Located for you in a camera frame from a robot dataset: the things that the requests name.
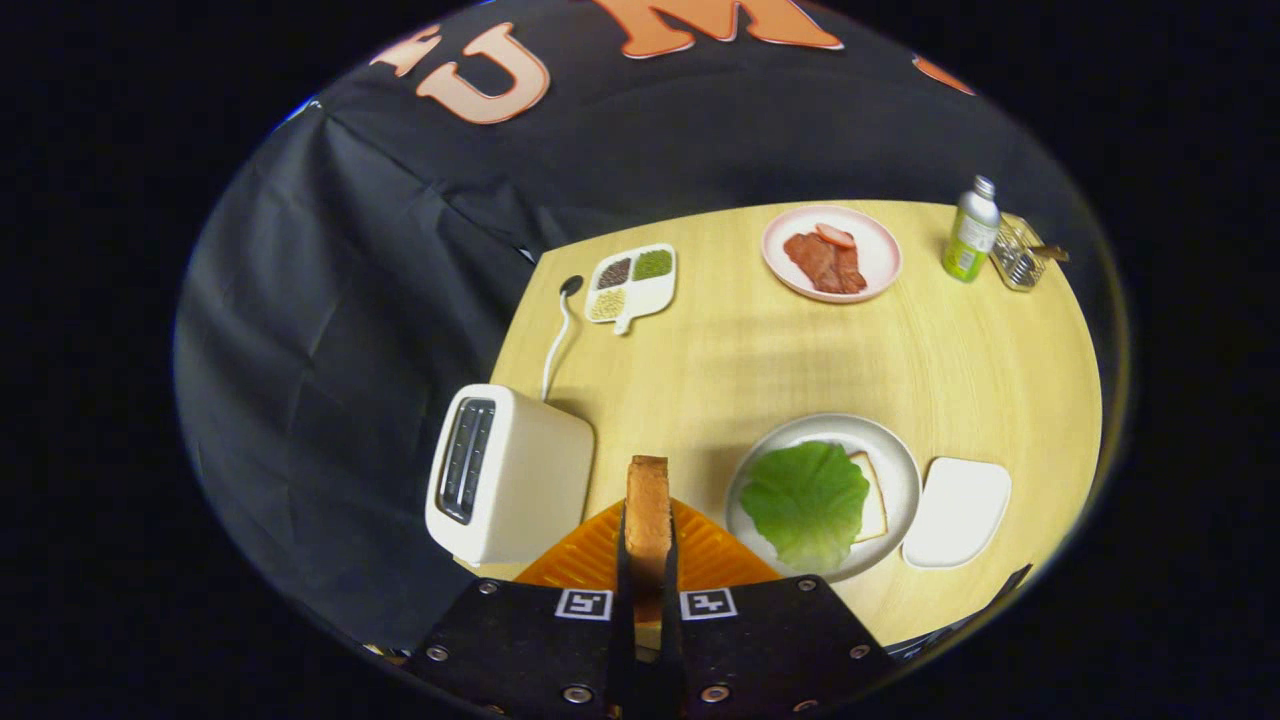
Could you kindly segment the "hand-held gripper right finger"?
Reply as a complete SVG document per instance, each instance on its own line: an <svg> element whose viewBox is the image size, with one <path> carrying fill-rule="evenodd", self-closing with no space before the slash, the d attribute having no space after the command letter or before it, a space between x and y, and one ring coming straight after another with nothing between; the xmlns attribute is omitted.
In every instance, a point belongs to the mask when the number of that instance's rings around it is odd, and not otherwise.
<svg viewBox="0 0 1280 720"><path fill-rule="evenodd" d="M685 717L828 717L899 664L820 577L783 577L673 501L660 667Z"/></svg>

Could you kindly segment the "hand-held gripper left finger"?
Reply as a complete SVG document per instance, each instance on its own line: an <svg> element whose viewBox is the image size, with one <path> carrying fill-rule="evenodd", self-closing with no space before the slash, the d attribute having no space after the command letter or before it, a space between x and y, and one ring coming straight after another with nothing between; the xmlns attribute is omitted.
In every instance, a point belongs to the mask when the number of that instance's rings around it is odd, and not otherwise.
<svg viewBox="0 0 1280 720"><path fill-rule="evenodd" d="M634 609L614 503L571 533L599 539L612 587L474 579L404 661L476 714L616 714L634 665Z"/></svg>

